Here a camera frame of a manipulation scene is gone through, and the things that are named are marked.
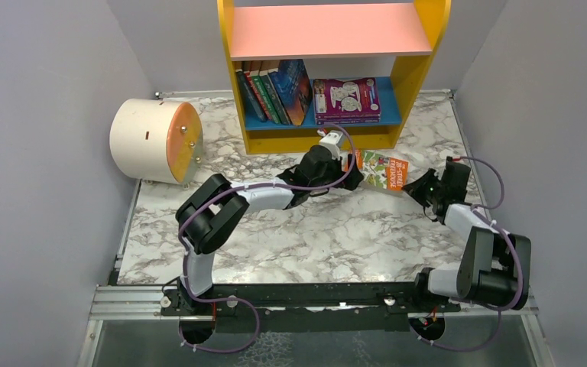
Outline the red Treehouse book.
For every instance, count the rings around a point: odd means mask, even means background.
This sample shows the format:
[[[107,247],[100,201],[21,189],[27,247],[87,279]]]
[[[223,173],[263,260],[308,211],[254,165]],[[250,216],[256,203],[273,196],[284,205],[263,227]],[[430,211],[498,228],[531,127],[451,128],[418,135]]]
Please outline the red Treehouse book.
[[[261,78],[259,76],[259,71],[261,67],[261,61],[259,60],[252,60],[252,61],[242,61],[242,66],[245,75],[249,81],[249,84],[260,104],[262,115],[264,118],[263,121],[271,121],[274,122],[273,116],[271,111],[268,108],[267,100],[266,100],[266,92],[264,91],[264,87],[261,83]]]

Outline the Jane Eyre blue book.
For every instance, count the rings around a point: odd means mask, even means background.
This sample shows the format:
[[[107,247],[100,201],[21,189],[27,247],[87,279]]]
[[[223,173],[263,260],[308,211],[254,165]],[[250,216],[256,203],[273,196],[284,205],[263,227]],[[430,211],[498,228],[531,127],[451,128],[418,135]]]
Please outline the Jane Eyre blue book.
[[[271,80],[284,105],[291,125],[301,126],[312,99],[312,87],[303,59],[279,60],[279,71],[270,73]]]

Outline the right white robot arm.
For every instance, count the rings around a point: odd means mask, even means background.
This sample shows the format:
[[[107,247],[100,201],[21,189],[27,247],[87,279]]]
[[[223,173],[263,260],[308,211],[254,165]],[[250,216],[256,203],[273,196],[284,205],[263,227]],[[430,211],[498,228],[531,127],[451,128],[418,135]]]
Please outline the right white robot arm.
[[[424,268],[416,275],[414,300],[438,304],[453,299],[492,310],[519,310],[529,295],[531,241],[487,219],[483,205],[466,202],[470,174],[461,158],[448,157],[441,174],[430,169],[403,187],[433,211],[433,221],[466,241],[458,268]]]

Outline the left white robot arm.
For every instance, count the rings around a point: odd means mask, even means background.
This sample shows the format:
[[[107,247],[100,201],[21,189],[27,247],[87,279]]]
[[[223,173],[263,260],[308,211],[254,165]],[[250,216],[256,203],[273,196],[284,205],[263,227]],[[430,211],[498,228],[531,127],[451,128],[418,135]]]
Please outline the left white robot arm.
[[[325,146],[314,145],[298,164],[272,180],[232,183],[223,174],[210,176],[176,214],[177,238],[185,248],[178,283],[188,306],[206,302],[203,295],[213,286],[215,253],[244,216],[293,209],[331,189],[355,190],[363,180],[355,159],[355,151],[341,158]]]

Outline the Nineteen Eighty-Four dark book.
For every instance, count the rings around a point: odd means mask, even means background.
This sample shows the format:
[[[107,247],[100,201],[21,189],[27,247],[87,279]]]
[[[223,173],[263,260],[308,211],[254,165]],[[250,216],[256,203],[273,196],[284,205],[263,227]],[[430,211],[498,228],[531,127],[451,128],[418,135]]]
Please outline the Nineteen Eighty-Four dark book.
[[[243,102],[245,103],[246,113],[251,113],[254,117],[258,119],[259,122],[266,122],[267,116],[264,113],[257,99],[257,96],[252,90],[251,84],[249,83],[247,76],[245,75],[242,62],[233,61],[232,64],[234,67],[236,79],[238,80],[240,93],[242,95]]]

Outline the orange paperback book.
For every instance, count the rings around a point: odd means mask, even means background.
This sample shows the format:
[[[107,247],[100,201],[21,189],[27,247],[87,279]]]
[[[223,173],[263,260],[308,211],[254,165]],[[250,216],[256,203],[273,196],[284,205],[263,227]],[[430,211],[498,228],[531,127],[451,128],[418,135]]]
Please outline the orange paperback book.
[[[402,196],[410,163],[395,156],[371,150],[355,151],[355,169],[362,174],[359,188]]]

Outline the green Treehouse book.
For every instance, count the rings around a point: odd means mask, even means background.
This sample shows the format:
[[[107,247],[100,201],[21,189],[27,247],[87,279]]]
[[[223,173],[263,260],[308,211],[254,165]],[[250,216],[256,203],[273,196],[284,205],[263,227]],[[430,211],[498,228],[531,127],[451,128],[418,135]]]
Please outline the green Treehouse book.
[[[275,88],[275,85],[271,80],[270,74],[264,75],[263,73],[261,73],[260,67],[259,76],[261,78],[261,83],[264,87],[264,91],[266,92],[268,108],[271,111],[274,123],[279,125],[290,125],[291,121],[287,113],[285,112],[284,105],[282,104],[281,99]]]

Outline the purple paperback book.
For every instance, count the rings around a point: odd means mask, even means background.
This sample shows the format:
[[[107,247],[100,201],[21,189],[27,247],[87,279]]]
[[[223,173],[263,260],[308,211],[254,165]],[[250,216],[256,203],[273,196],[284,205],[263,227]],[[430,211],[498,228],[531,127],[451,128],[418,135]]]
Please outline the purple paperback book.
[[[312,87],[314,112],[318,119],[378,119],[381,115],[375,78],[315,79]]]
[[[321,119],[315,118],[317,125],[324,125],[327,123],[333,123],[338,125],[355,125],[355,124],[378,124],[381,121],[380,117],[365,117],[365,118],[341,118],[341,119]]]

